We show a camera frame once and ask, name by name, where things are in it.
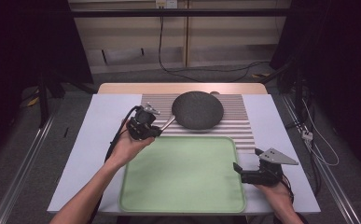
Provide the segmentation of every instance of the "white table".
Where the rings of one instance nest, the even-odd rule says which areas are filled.
[[[52,197],[49,212],[58,212],[98,171],[121,120],[131,108],[141,103],[141,99],[142,94],[96,94],[93,96],[74,148],[63,170],[62,178]],[[263,92],[262,94],[244,94],[243,102],[256,146],[263,150],[274,147],[299,161],[271,96]],[[244,170],[257,170],[258,157],[254,154],[239,153],[239,164]],[[296,211],[304,214],[320,212],[301,165],[283,165],[283,170],[295,194]],[[116,216],[140,215],[123,212],[118,206],[123,175],[124,168],[121,168],[104,192],[99,212]],[[240,215],[262,215],[272,212],[264,195],[258,189],[249,184],[243,184],[243,188],[247,205]]]

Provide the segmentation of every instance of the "black frying pan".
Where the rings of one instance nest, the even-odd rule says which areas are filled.
[[[189,91],[174,100],[172,113],[183,127],[205,130],[215,127],[223,119],[224,107],[212,94]]]

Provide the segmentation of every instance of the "light green tray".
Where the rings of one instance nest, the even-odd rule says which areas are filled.
[[[236,147],[227,137],[159,137],[131,161],[119,197],[127,212],[239,213]]]

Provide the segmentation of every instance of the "table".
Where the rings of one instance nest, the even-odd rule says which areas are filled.
[[[62,178],[52,197],[48,211],[58,212],[102,166],[109,142],[115,135],[121,120],[128,111],[141,102],[141,93],[183,93],[186,91],[217,91],[222,94],[241,94],[255,143],[267,150],[274,147],[290,158],[299,161],[279,117],[276,106],[264,86],[257,83],[110,83],[103,84],[94,95],[90,108],[79,131],[72,153],[63,170]],[[244,170],[257,170],[258,157],[239,153],[239,164]],[[310,214],[320,212],[312,189],[301,165],[283,165],[295,193],[294,207],[297,212]],[[99,211],[109,215],[145,215],[126,213],[118,206],[124,168],[121,168],[104,192]],[[239,215],[262,215],[272,210],[264,195],[249,184],[243,184],[247,206]]]

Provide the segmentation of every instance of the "striped mat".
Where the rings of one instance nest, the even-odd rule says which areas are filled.
[[[172,115],[172,104],[178,94],[144,94],[142,105],[150,103],[160,115],[154,125],[161,127]],[[223,119],[214,128],[207,130],[190,130],[174,121],[162,136],[226,136],[230,137],[236,145],[238,152],[253,153],[256,147],[250,122],[239,94],[215,94],[224,107]]]

